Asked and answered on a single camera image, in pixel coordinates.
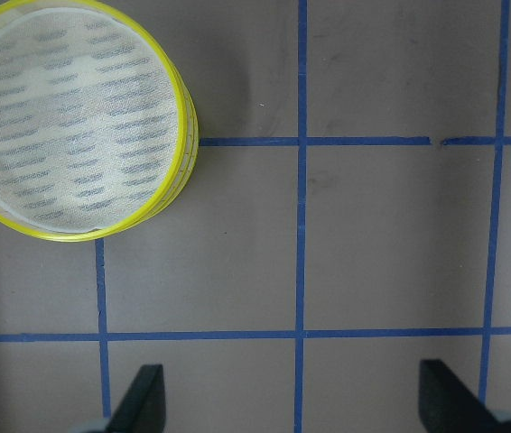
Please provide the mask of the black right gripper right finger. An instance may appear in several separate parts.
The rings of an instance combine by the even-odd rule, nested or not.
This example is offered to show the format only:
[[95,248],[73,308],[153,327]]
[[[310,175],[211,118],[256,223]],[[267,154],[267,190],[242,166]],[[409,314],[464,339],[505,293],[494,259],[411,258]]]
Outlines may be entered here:
[[419,363],[419,419],[427,432],[498,432],[499,422],[440,359]]

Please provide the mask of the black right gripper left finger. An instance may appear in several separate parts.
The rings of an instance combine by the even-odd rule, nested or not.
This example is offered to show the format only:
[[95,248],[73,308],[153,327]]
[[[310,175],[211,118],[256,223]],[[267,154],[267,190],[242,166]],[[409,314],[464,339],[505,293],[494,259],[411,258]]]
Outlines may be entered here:
[[107,431],[160,433],[164,431],[165,425],[163,366],[143,365],[107,423]]

